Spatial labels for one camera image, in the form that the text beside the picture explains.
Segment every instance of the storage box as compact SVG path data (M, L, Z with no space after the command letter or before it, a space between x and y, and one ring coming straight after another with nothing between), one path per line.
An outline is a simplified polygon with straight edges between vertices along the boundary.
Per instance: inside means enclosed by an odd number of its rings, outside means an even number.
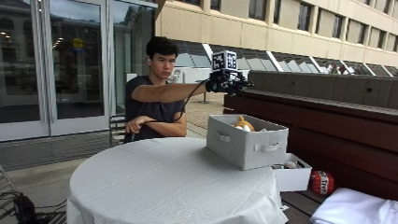
M255 132L232 127L242 116ZM240 170L254 169L286 160L288 129L246 115L210 115L206 146Z
M292 161L295 164L298 161L298 164L302 164L303 167L296 167L295 169L274 169L278 191L306 190L311 176L311 166L291 153L286 153L284 162L286 161Z

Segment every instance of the round table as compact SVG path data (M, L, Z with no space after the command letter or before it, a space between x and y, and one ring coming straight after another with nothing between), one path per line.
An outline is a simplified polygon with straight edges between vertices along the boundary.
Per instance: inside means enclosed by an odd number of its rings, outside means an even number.
M66 223L286 223L270 167L240 171L199 138L113 147L69 180Z

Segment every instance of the man's right arm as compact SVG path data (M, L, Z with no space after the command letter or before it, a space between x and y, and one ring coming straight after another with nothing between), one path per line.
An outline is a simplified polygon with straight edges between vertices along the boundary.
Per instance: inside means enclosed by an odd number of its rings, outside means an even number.
M190 94L194 96L204 92L204 83L199 86L198 84L167 84L163 86L140 85L132 90L130 97L135 101L144 103L170 103L186 99Z

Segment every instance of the building facade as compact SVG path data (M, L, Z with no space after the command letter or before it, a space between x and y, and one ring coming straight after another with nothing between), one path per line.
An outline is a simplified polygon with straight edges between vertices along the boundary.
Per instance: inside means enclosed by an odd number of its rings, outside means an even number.
M156 35L266 50L284 63L311 56L347 74L396 73L396 0L166 0L159 12Z

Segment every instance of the camera rig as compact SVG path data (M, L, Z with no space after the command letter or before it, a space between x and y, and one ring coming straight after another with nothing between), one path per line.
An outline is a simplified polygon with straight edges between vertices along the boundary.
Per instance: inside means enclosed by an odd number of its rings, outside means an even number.
M254 86L254 83L238 72L236 54L228 50L212 53L208 80L216 84L214 91L223 91L228 95L234 95L244 87Z

